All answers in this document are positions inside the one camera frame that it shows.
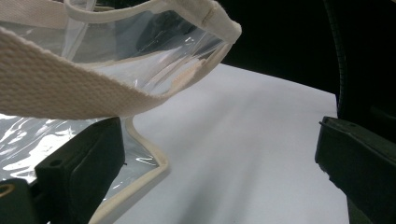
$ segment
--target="beige fabric strap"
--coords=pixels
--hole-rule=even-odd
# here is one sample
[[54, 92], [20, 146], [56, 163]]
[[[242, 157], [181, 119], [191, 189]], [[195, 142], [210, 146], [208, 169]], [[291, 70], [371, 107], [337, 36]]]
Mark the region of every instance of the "beige fabric strap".
[[165, 102], [210, 72], [231, 45], [148, 95], [79, 67], [0, 27], [0, 113], [47, 119], [130, 117]]
[[63, 29], [67, 16], [64, 4], [50, 0], [0, 0], [0, 21], [36, 27]]

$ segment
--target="transparent plastic sheet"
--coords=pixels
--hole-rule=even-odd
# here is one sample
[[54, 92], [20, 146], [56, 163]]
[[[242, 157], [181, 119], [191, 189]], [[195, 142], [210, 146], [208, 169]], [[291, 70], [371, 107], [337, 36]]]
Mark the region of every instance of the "transparent plastic sheet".
[[[87, 12], [95, 9], [95, 1], [70, 4]], [[162, 1], [110, 22], [68, 18], [63, 29], [4, 21], [0, 26], [73, 63], [152, 94], [168, 91], [177, 75], [225, 44]]]
[[[32, 119], [0, 114], [0, 179], [36, 179], [35, 167], [82, 130], [99, 119]], [[104, 201], [140, 176], [158, 167], [153, 156], [125, 129], [121, 120], [125, 164], [114, 179]]]

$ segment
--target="black clamp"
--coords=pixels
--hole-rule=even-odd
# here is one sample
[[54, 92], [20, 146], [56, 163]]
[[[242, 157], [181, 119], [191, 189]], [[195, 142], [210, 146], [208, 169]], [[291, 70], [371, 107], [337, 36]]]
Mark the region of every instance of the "black clamp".
[[315, 157], [374, 223], [396, 223], [396, 144], [355, 123], [324, 117]]
[[96, 122], [40, 162], [35, 182], [0, 182], [1, 223], [88, 223], [124, 162], [120, 118]]

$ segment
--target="beige binding edge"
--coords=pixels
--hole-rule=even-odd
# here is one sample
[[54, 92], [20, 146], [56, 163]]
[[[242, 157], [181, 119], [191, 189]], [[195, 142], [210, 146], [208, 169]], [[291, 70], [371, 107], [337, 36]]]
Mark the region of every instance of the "beige binding edge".
[[145, 173], [128, 187], [118, 194], [103, 202], [93, 214], [90, 224], [113, 223], [132, 205], [134, 205], [147, 191], [153, 188], [160, 181], [160, 175], [166, 175], [169, 168], [169, 161], [166, 156], [150, 141], [140, 135], [134, 127], [133, 118], [125, 120], [125, 128], [129, 135], [137, 140], [158, 162], [158, 167]]

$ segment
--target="white surface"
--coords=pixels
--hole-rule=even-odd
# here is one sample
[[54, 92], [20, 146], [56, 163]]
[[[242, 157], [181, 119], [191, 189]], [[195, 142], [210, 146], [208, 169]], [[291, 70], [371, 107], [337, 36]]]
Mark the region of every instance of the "white surface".
[[219, 65], [135, 118], [171, 171], [116, 223], [348, 223], [314, 160], [323, 116], [333, 94]]

